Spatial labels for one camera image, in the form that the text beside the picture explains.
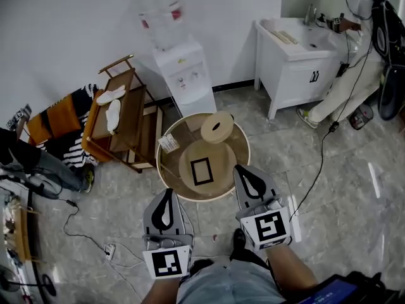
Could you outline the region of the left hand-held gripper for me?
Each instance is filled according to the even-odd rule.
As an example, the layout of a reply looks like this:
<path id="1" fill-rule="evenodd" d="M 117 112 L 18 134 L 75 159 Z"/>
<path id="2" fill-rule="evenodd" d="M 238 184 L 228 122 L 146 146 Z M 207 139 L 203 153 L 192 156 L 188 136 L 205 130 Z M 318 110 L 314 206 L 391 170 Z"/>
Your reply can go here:
<path id="1" fill-rule="evenodd" d="M 185 234 L 178 196 L 172 188 L 155 196 L 143 214 L 142 252 L 152 279 L 174 279 L 189 275 L 194 237 Z"/>

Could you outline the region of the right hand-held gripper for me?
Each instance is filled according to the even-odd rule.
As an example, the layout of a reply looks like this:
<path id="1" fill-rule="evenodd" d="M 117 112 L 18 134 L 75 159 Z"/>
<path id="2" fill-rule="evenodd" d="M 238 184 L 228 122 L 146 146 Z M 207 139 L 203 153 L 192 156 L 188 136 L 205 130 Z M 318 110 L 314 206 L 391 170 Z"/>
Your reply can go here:
<path id="1" fill-rule="evenodd" d="M 236 165 L 233 175 L 241 209 L 236 218 L 254 251 L 292 241 L 301 242 L 295 197 L 274 198 L 279 195 L 275 181 L 253 166 Z"/>

